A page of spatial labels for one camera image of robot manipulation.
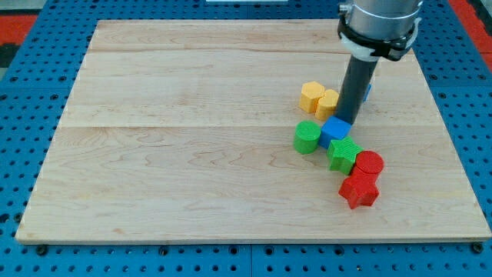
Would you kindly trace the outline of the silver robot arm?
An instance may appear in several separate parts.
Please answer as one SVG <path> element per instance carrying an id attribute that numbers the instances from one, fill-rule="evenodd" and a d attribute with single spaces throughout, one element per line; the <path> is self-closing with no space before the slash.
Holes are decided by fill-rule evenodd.
<path id="1" fill-rule="evenodd" d="M 400 61 L 417 38 L 421 0 L 350 0 L 338 5 L 337 34 L 351 53 L 335 116 L 353 124 L 380 58 Z"/>

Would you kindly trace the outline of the black white clamp collar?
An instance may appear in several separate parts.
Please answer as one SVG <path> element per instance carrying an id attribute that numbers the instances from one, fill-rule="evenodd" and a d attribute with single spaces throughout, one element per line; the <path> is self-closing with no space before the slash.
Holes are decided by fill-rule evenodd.
<path id="1" fill-rule="evenodd" d="M 340 17 L 337 33 L 342 45 L 358 60 L 397 62 L 417 38 L 420 17 L 347 19 Z"/>

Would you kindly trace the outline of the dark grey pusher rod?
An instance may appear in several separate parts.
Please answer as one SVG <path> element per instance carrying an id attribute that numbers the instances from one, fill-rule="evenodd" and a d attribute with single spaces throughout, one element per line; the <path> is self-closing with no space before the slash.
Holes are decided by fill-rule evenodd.
<path id="1" fill-rule="evenodd" d="M 355 122 L 376 65 L 351 56 L 334 114 L 337 118 L 351 125 Z"/>

